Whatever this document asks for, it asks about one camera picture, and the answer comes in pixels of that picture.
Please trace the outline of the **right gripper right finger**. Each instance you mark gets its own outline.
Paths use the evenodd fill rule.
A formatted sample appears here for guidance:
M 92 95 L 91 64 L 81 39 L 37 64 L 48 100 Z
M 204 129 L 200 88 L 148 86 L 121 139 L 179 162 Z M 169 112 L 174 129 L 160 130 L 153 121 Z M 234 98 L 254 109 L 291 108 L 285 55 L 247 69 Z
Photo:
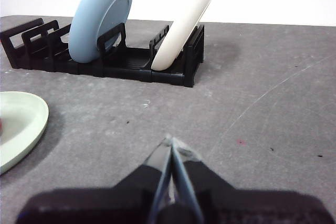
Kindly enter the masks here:
M 295 191 L 235 188 L 188 145 L 176 138 L 171 143 L 180 197 L 201 223 L 331 223 L 318 198 Z

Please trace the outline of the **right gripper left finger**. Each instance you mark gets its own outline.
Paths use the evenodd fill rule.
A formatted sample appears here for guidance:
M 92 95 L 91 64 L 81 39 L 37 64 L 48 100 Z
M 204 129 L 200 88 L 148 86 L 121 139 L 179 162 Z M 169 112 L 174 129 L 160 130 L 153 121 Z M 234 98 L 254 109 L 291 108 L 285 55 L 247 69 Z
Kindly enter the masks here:
M 17 223 L 147 223 L 155 217 L 169 180 L 172 140 L 113 187 L 62 188 L 32 196 Z

